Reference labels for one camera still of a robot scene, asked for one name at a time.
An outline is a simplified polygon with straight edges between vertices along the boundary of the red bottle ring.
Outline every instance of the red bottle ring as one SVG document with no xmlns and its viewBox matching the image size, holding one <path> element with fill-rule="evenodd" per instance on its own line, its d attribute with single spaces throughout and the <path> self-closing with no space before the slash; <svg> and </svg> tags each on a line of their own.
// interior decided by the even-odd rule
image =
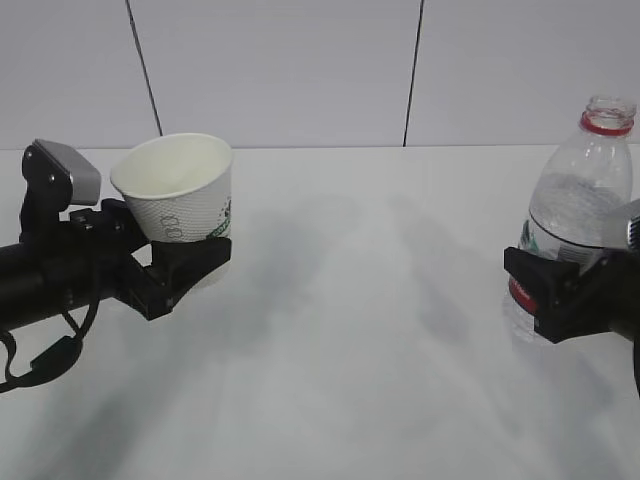
<svg viewBox="0 0 640 480">
<path fill-rule="evenodd" d="M 624 128 L 603 128 L 599 127 L 598 125 L 594 125 L 587 112 L 584 112 L 582 114 L 582 118 L 580 119 L 580 126 L 585 130 L 588 130 L 592 133 L 597 133 L 598 135 L 604 135 L 606 137 L 622 137 L 624 135 L 627 135 L 633 129 L 633 120 L 631 120 L 631 124 L 629 126 Z"/>
</svg>

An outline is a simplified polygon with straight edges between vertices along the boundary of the plastic water bottle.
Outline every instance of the plastic water bottle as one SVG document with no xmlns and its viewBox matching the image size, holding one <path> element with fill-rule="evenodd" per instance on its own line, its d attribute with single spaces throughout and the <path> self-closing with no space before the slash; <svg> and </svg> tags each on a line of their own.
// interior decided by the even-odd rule
<svg viewBox="0 0 640 480">
<path fill-rule="evenodd" d="M 626 137 L 636 105 L 628 100 L 594 96 L 580 128 L 544 167 L 524 221 L 519 248 L 553 260 L 573 261 L 582 270 L 601 254 L 602 225 L 613 209 L 628 203 L 633 187 Z M 537 305 L 512 278 L 503 310 L 514 333 L 548 343 L 533 331 Z"/>
</svg>

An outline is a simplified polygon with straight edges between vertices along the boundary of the white wall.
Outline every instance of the white wall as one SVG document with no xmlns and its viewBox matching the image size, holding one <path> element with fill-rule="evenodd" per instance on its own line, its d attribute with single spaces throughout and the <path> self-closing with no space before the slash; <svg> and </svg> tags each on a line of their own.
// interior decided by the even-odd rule
<svg viewBox="0 0 640 480">
<path fill-rule="evenodd" d="M 135 0 L 166 132 L 401 145 L 419 0 Z"/>
<path fill-rule="evenodd" d="M 165 133 L 402 145 L 420 0 L 131 1 Z M 157 134 L 125 0 L 5 4 L 0 148 Z M 636 0 L 427 0 L 408 145 L 557 143 L 591 94 L 640 100 L 638 18 Z"/>
<path fill-rule="evenodd" d="M 8 1 L 0 9 L 0 148 L 156 135 L 124 0 Z"/>
<path fill-rule="evenodd" d="M 428 0 L 408 144 L 558 143 L 593 93 L 640 101 L 638 19 L 637 0 Z"/>
</svg>

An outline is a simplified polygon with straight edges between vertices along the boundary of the black cylinder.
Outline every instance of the black cylinder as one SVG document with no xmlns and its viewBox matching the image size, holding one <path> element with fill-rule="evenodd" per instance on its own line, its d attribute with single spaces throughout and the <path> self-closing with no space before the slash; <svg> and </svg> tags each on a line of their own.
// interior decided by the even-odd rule
<svg viewBox="0 0 640 480">
<path fill-rule="evenodd" d="M 87 305 L 95 288 L 91 268 L 83 249 L 47 255 L 22 243 L 0 248 L 0 328 L 11 330 Z M 98 295 L 106 298 L 112 286 L 101 273 Z"/>
</svg>

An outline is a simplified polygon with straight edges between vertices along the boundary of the table surface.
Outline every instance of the table surface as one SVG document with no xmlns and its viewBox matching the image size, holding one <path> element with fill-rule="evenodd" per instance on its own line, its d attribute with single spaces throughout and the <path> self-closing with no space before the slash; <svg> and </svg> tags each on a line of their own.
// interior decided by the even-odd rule
<svg viewBox="0 0 640 480">
<path fill-rule="evenodd" d="M 152 323 L 103 302 L 72 371 L 0 398 L 0 478 L 637 479 L 631 344 L 536 346 L 502 314 L 552 151 L 238 151 L 227 276 Z M 124 152 L 84 153 L 113 196 Z M 61 332 L 18 330 L 18 363 Z"/>
</svg>

